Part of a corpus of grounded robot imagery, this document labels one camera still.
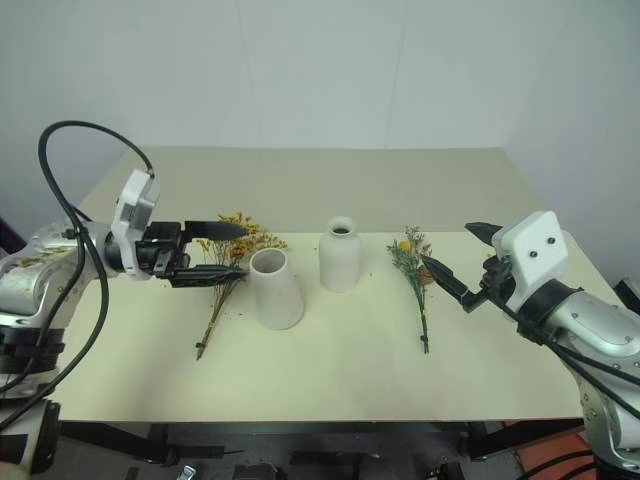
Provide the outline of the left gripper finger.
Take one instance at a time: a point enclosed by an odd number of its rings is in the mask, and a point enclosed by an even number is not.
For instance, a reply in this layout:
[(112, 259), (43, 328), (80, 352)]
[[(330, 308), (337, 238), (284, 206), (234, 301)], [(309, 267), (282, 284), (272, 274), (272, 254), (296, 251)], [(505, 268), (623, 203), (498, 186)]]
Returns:
[(192, 239), (235, 240), (248, 234), (238, 224), (225, 221), (186, 221), (185, 231)]
[(246, 275), (246, 270), (236, 266), (197, 265), (175, 269), (168, 280), (173, 288), (200, 288), (232, 284)]

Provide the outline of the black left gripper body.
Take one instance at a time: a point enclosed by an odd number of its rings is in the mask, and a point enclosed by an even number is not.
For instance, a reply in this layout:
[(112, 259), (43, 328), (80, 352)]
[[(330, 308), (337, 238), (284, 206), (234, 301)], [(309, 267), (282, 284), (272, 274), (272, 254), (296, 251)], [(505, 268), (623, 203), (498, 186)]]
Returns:
[(191, 241), (180, 222), (152, 222), (141, 240), (135, 242), (139, 268), (157, 278), (172, 278), (186, 269), (190, 256), (186, 246)]

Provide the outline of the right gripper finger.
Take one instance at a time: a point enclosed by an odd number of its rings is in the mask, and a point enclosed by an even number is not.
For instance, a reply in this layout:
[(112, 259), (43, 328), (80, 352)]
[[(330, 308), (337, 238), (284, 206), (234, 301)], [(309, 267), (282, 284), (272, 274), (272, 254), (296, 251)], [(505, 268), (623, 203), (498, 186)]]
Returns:
[(502, 229), (500, 225), (487, 222), (468, 222), (464, 227), (478, 240), (489, 246), (493, 245), (494, 235)]
[(443, 263), (427, 255), (422, 255), (422, 262), (434, 281), (445, 290), (467, 313), (472, 312), (485, 302), (485, 292), (472, 292)]

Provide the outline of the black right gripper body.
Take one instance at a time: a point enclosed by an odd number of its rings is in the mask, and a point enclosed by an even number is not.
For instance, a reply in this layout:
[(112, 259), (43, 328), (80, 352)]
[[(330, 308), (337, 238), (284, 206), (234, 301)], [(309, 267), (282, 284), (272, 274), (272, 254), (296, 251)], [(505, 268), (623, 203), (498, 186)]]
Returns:
[(505, 305), (515, 291), (516, 282), (512, 274), (512, 267), (509, 255), (502, 258), (494, 255), (483, 263), (485, 273), (481, 286), (487, 292), (488, 298), (498, 306)]

